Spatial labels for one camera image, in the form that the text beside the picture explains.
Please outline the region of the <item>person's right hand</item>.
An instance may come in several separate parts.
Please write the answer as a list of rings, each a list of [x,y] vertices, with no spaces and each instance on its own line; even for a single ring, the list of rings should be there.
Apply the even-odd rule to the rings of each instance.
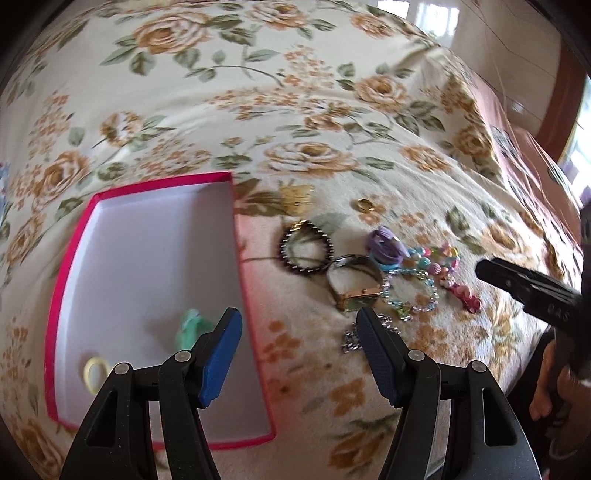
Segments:
[[[579,450],[590,435],[590,383],[580,380],[565,365],[556,373],[556,341],[545,348],[541,370],[530,404],[530,416],[534,421],[548,417],[553,409],[554,394],[569,408],[568,415],[555,437],[555,452],[561,456]]]

